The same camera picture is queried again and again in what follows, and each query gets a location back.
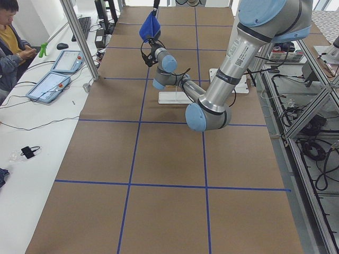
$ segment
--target black mouse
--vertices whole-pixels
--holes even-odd
[[[61,50],[61,49],[68,49],[68,44],[65,44],[65,43],[59,43],[58,45],[57,45],[57,49],[58,50]]]

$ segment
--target black hair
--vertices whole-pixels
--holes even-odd
[[[19,11],[19,5],[16,0],[0,0],[0,9],[17,12]]]

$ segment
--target tablet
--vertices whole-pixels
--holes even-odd
[[[68,86],[70,77],[57,72],[48,72],[26,97],[34,102],[51,103]]]
[[[51,71],[73,74],[83,63],[83,54],[79,50],[62,50]]]

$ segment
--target basket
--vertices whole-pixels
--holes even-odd
[[[284,62],[286,54],[287,53],[284,51],[273,50],[270,54],[270,60],[275,62]],[[303,57],[304,57],[303,52],[298,53],[289,52],[285,62],[300,62]]]

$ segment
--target green clamp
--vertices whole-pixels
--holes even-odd
[[[40,58],[42,58],[43,55],[47,56],[47,54],[46,54],[47,45],[48,45],[47,42],[45,42],[45,43],[43,43],[43,44],[41,45],[40,53],[39,53],[39,57],[40,57]]]

